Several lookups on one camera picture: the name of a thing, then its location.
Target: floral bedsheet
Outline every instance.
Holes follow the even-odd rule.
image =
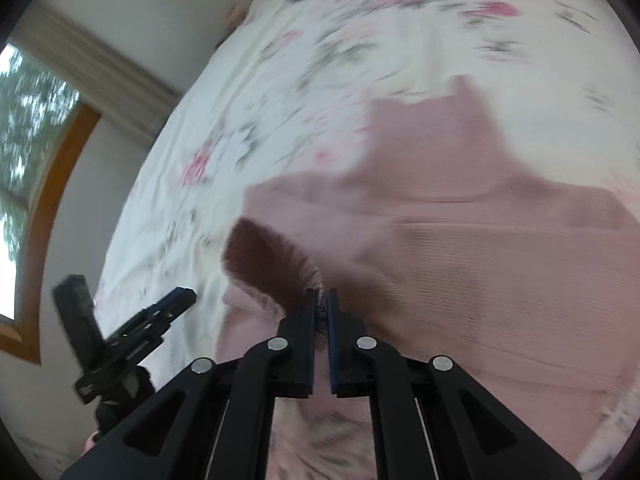
[[[443,94],[458,74],[486,93],[521,160],[553,180],[607,187],[640,219],[640,54],[605,0],[256,0],[130,192],[95,298],[101,329],[189,286],[197,305],[145,365],[161,386],[194,358],[215,358],[220,256],[243,190],[350,167],[371,98]],[[640,387],[602,409],[577,462],[585,478],[630,433]]]

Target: green foliage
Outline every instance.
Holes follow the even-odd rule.
[[[60,126],[78,101],[78,92],[18,50],[0,73],[0,187],[25,201],[38,183]],[[15,261],[26,212],[2,200],[0,218],[9,257]]]

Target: pink flower pattern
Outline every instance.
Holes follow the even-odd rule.
[[[273,50],[280,50],[281,48],[285,48],[286,46],[290,45],[294,40],[296,40],[300,36],[302,36],[301,30],[297,28],[293,30],[288,30],[282,36],[280,36],[279,38],[276,38],[276,40],[273,41],[270,47]]]
[[[328,162],[331,162],[332,154],[328,150],[320,150],[314,155],[316,165],[322,166]]]
[[[200,182],[204,176],[204,170],[209,163],[211,153],[213,151],[212,142],[210,139],[206,140],[200,149],[193,156],[191,161],[187,164],[182,172],[180,178],[181,186],[188,186],[189,184],[196,184]]]
[[[498,0],[489,0],[483,2],[480,7],[472,11],[476,16],[496,17],[496,18],[512,18],[521,15],[521,12],[507,2]]]
[[[344,27],[340,31],[340,39],[346,40],[363,40],[375,36],[379,31],[372,25],[362,24],[355,27]]]

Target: window curtain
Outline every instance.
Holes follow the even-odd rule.
[[[177,105],[177,92],[39,0],[9,42],[76,88],[82,101],[150,146]]]

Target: pink knit fabric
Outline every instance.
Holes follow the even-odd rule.
[[[238,359],[254,344],[272,337],[280,320],[301,307],[305,291],[322,293],[322,276],[308,254],[281,234],[241,218],[223,254],[230,285],[216,359]]]
[[[640,357],[640,226],[605,190],[533,175],[469,82],[454,88],[372,102],[356,168],[274,178],[246,192],[244,215],[306,254],[371,335],[450,355],[574,460]],[[296,431],[306,449],[310,428]]]

